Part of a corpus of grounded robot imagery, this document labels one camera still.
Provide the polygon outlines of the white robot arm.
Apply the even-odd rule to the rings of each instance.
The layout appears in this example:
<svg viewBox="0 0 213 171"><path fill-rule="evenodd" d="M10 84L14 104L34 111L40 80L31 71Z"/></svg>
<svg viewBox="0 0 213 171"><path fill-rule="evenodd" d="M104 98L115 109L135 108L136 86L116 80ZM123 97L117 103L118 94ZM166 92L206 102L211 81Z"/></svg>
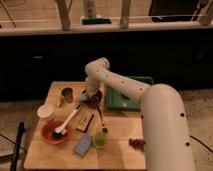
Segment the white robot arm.
<svg viewBox="0 0 213 171"><path fill-rule="evenodd" d="M94 95L105 83L141 106L148 171L196 171L184 104L166 84L150 85L109 70L106 58L85 66L86 93Z"/></svg>

